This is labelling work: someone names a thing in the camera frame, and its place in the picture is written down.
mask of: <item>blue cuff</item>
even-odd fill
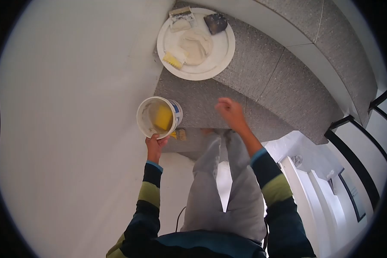
[[[259,158],[261,157],[262,155],[264,155],[265,153],[267,153],[267,149],[266,148],[260,148],[259,151],[257,151],[251,158],[251,162],[250,162],[250,165],[252,167],[252,165],[254,164],[254,162]]]
[[[163,172],[163,167],[161,167],[159,164],[156,164],[155,162],[151,162],[149,160],[146,161],[147,164],[151,164],[151,165],[154,165],[155,167],[157,167],[159,169],[159,171],[162,173]]]

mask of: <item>sanding block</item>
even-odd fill
[[[210,14],[203,19],[211,35],[224,31],[228,26],[227,19],[222,14]]]

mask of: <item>hand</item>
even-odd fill
[[[215,109],[227,122],[228,126],[237,133],[241,133],[248,128],[242,112],[242,106],[238,102],[230,98],[219,98]]]
[[[169,136],[158,140],[159,134],[152,135],[151,138],[146,137],[145,143],[148,147],[148,160],[159,164],[160,154],[162,153],[162,147],[167,144]]]

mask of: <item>person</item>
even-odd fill
[[[231,128],[227,143],[232,188],[223,212],[216,175],[221,135],[206,134],[203,155],[193,167],[193,183],[180,232],[158,237],[160,228],[161,148],[167,138],[146,138],[148,159],[130,224],[107,258],[133,257],[266,257],[261,241],[269,227],[270,257],[315,257],[297,213],[290,186],[277,164],[248,127],[239,103],[219,98],[215,109]]]

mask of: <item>black cable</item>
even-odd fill
[[[175,232],[178,231],[178,222],[179,222],[179,217],[181,216],[182,214],[182,211],[184,211],[184,209],[186,208],[186,206],[181,210],[181,212],[179,213],[178,215],[178,219],[176,220],[176,229],[175,229]]]

